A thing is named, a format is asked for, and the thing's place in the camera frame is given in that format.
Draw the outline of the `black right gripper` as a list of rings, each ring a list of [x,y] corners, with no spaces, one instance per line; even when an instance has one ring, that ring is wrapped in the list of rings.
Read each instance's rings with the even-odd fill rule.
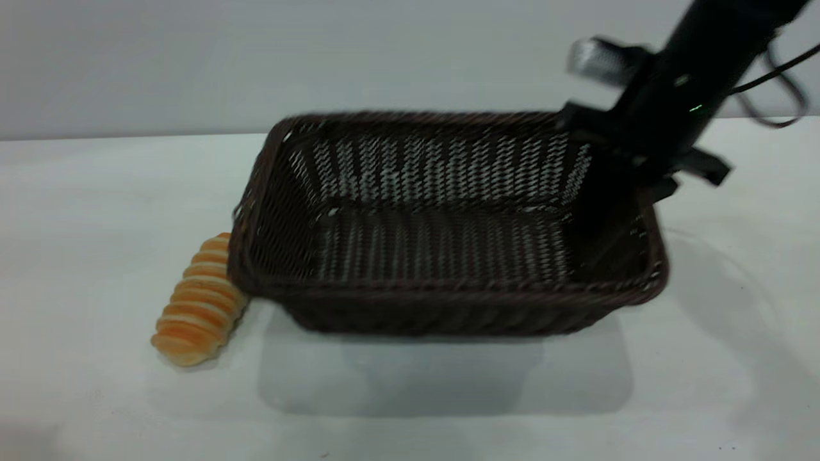
[[[582,215],[610,214],[627,200],[635,179],[652,202],[674,195],[679,170],[720,186],[730,173],[721,157],[695,147],[730,91],[712,71],[681,71],[670,61],[644,61],[609,110],[567,102],[563,129],[593,134],[591,161],[580,187]]]

